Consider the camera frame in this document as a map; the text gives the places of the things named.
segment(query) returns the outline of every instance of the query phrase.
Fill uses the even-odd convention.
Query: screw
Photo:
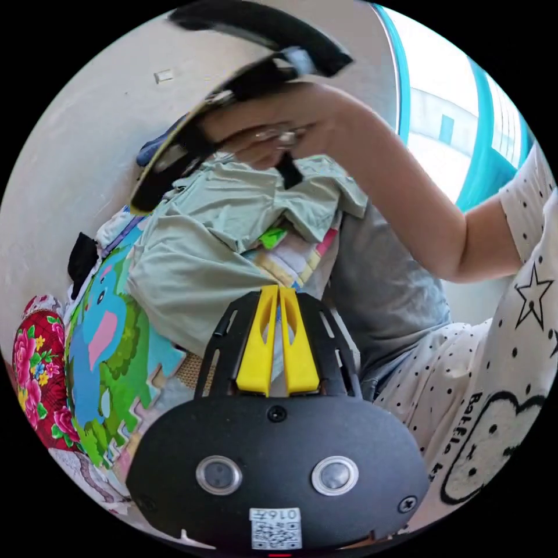
[[[407,496],[407,498],[403,498],[399,502],[399,506],[397,506],[397,510],[399,513],[409,513],[414,510],[415,506],[417,505],[418,500],[415,496]]]
[[[155,502],[149,496],[141,495],[135,499],[135,502],[141,510],[145,510],[146,512],[157,511]]]
[[[267,418],[272,423],[282,423],[287,418],[287,410],[280,405],[274,405],[268,412]]]

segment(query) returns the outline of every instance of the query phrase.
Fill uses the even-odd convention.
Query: pink flower print
[[[64,347],[64,328],[57,321],[51,324],[52,331],[58,336],[58,341]]]
[[[60,368],[54,362],[47,362],[45,364],[45,373],[49,378],[60,373]]]
[[[35,339],[27,336],[27,331],[19,333],[14,344],[14,364],[16,368],[17,383],[21,387],[29,382],[31,369],[31,357],[35,352]]]
[[[54,422],[62,434],[67,434],[72,442],[79,443],[80,437],[71,423],[71,411],[68,407],[64,406],[59,411],[54,412]]]
[[[39,422],[37,406],[41,401],[41,388],[37,380],[31,380],[26,385],[27,400],[25,401],[25,414],[31,426],[36,430]]]

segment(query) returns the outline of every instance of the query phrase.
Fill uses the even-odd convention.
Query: gray pants
[[[397,366],[451,322],[442,283],[418,264],[370,204],[345,216],[331,275],[332,301],[360,351],[360,378]]]

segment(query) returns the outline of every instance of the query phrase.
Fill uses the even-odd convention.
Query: window
[[[502,88],[486,74],[494,110],[492,149],[516,169],[521,159],[521,116]]]
[[[467,56],[424,25],[384,8],[405,51],[410,114],[407,146],[454,202],[467,177],[478,125],[478,95]]]
[[[527,157],[528,128],[500,86],[428,27],[375,5],[399,74],[402,140],[463,211],[509,181]]]

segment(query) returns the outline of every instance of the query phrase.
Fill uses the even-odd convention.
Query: blue cloth
[[[177,126],[185,120],[188,115],[181,116],[164,134],[160,135],[158,138],[152,139],[148,141],[138,153],[138,156],[135,158],[136,163],[140,167],[147,167],[149,165],[149,161],[153,159],[153,156],[157,152],[157,150],[164,144],[164,142],[169,137],[169,134],[174,131]]]

